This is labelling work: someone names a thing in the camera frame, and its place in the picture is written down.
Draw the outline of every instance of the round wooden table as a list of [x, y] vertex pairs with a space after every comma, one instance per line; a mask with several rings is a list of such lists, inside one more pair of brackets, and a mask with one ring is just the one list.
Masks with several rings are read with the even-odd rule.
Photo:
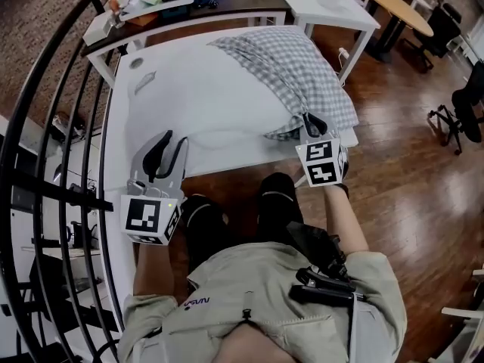
[[373, 15], [377, 5], [381, 5], [392, 15], [379, 39], [372, 38], [368, 42], [366, 51], [379, 61], [389, 63], [389, 52], [402, 34], [405, 26], [410, 26], [426, 36], [433, 36], [433, 30], [428, 22], [403, 0], [371, 0], [373, 1], [369, 12]]

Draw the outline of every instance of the wooden floor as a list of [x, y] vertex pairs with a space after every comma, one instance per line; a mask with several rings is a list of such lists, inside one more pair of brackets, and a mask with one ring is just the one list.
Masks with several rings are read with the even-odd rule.
[[[384, 26], [389, 18], [379, 12], [377, 19]], [[154, 42], [211, 29], [183, 29]], [[313, 39], [338, 71], [337, 49], [350, 50], [352, 36], [350, 30], [316, 26]], [[403, 36], [412, 38], [411, 31]], [[484, 261], [482, 145], [463, 136], [464, 152], [456, 157], [455, 143], [441, 147], [437, 125], [427, 120], [430, 110], [451, 105], [451, 93], [464, 87], [470, 66], [450, 57], [433, 61], [435, 68], [421, 74], [418, 60], [405, 47], [392, 51], [391, 64], [363, 54], [344, 88], [360, 121], [355, 128], [360, 144], [349, 151], [350, 200], [371, 249], [389, 257], [407, 308], [408, 332], [399, 362], [427, 361], [442, 351], [458, 323], [440, 315], [440, 309], [469, 305], [475, 289], [471, 271]], [[296, 160], [287, 160], [221, 172], [187, 179], [184, 190], [219, 202], [234, 231], [248, 234], [256, 224], [254, 196], [261, 180], [274, 171], [295, 175], [298, 169]], [[306, 223], [324, 227], [321, 189], [303, 186], [297, 196]], [[181, 299], [187, 261], [181, 235], [174, 245]]]

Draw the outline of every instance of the checkered cloth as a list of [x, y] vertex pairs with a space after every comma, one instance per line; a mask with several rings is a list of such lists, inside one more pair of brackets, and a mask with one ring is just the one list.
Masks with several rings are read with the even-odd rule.
[[336, 73], [312, 41], [297, 27], [269, 27], [209, 43], [233, 57], [269, 87], [293, 115], [267, 138], [299, 138], [304, 113], [329, 116], [338, 129], [358, 125], [353, 103]]

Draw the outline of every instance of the black chair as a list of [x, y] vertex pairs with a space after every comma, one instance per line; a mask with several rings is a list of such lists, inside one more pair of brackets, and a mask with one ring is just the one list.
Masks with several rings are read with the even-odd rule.
[[442, 8], [435, 7], [428, 21], [433, 30], [432, 37], [425, 36], [414, 29], [414, 35], [422, 42], [422, 46], [418, 47], [408, 39], [402, 40], [417, 50], [425, 65], [425, 72], [433, 68], [432, 62], [425, 55], [425, 50], [437, 57], [443, 57], [448, 51], [447, 44], [461, 34], [461, 29], [457, 25], [461, 22], [461, 15], [448, 3], [445, 3]]
[[469, 81], [466, 86], [452, 94], [452, 104], [455, 115], [445, 105], [440, 105], [437, 111], [432, 110], [429, 117], [438, 116], [449, 127], [447, 140], [442, 146], [448, 145], [451, 137], [454, 136], [458, 145], [455, 154], [462, 153], [459, 133], [463, 132], [469, 140], [480, 143], [482, 140], [480, 123], [484, 123], [484, 114], [477, 118], [473, 107], [476, 106], [484, 96], [484, 63], [479, 60], [473, 67]]

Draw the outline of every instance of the beige jacket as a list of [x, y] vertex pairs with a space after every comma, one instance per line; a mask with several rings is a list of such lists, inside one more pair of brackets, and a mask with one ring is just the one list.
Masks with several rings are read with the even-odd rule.
[[[290, 287], [299, 284], [296, 272], [308, 265], [287, 245], [244, 244], [217, 253], [191, 273], [188, 279], [197, 290], [180, 306], [171, 296], [129, 297], [119, 361], [210, 363], [223, 337], [243, 320], [243, 309], [302, 363], [348, 361], [348, 309], [288, 297]], [[369, 302], [358, 303], [358, 315], [352, 317], [350, 361], [395, 361], [407, 321], [388, 260], [381, 253], [353, 253], [346, 267]], [[144, 338], [154, 330], [155, 336]]]

